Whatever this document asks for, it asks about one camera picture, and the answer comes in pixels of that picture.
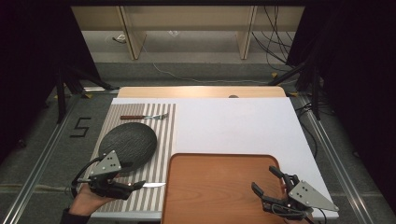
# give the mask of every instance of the person's hand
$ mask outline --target person's hand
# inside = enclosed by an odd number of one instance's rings
[[[87,184],[81,184],[78,195],[69,209],[69,214],[77,216],[90,216],[105,203],[114,201],[113,198],[101,197],[91,192]]]

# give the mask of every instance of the white table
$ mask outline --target white table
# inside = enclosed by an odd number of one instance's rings
[[[282,172],[299,176],[331,199],[289,98],[115,98],[112,102],[129,104],[176,105],[172,154],[272,155]],[[158,220],[161,210],[96,212],[92,217]],[[325,214],[329,219],[338,217],[336,212]],[[313,216],[323,218],[318,210]]]

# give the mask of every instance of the knife blade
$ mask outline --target knife blade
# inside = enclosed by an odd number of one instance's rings
[[[166,183],[145,183],[144,185],[143,185],[143,188],[147,188],[147,189],[150,189],[150,188],[158,188],[158,187],[162,187],[162,186],[164,186]]]

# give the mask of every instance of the gray carpet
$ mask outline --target gray carpet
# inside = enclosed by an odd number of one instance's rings
[[[191,85],[264,85],[258,82],[272,80],[271,72],[274,71],[267,64],[223,64],[223,63],[157,63],[159,69],[171,72],[178,77],[159,72],[151,63],[98,63],[97,68],[102,80],[113,86],[191,86]],[[195,78],[199,80],[187,80],[183,78]],[[253,80],[256,82],[201,82],[216,80]],[[95,86],[87,80],[82,81],[84,86]],[[282,85],[285,91],[294,91],[293,82]],[[43,108],[31,131],[25,140],[27,147],[16,148],[0,166],[0,184],[23,184],[31,173],[41,151],[46,146],[48,139],[55,127],[57,120],[57,103],[53,93],[47,103],[49,108]],[[39,185],[49,186],[49,189],[36,189],[26,205],[19,223],[59,223],[62,210],[70,204],[70,194],[64,192],[79,169],[90,159],[96,139],[101,131],[102,124],[110,106],[111,99],[116,94],[95,93],[91,98],[80,98],[73,109],[73,113],[65,124],[62,137],[50,157],[49,163],[39,180]],[[298,97],[291,97],[295,108],[301,105]],[[350,145],[347,135],[339,123],[336,115],[327,105],[320,109],[321,122],[330,136],[337,153],[348,170],[353,183],[367,204],[368,210],[374,223],[396,223],[396,218],[381,193],[375,186],[371,177],[367,174],[360,159],[355,157],[353,146]],[[84,119],[80,125],[89,127],[85,137],[74,138],[71,135],[82,134],[83,130],[75,130],[79,118]],[[309,133],[313,133],[312,125],[307,115],[301,117],[302,123],[308,128],[304,130],[309,146],[315,152],[315,142]],[[347,196],[341,187],[332,166],[318,143],[318,155],[316,158],[318,168],[329,189],[334,203],[340,207],[337,220],[329,220],[328,223],[359,223],[350,205]],[[8,208],[12,205],[18,187],[0,188],[0,218],[3,219]],[[90,223],[114,223],[114,221],[91,220]]]

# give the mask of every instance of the orange tray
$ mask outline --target orange tray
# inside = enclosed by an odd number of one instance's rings
[[[279,168],[268,155],[175,154],[169,163],[162,224],[272,224],[281,217],[262,211],[251,189],[256,182],[265,195],[280,199],[281,180],[269,172]]]

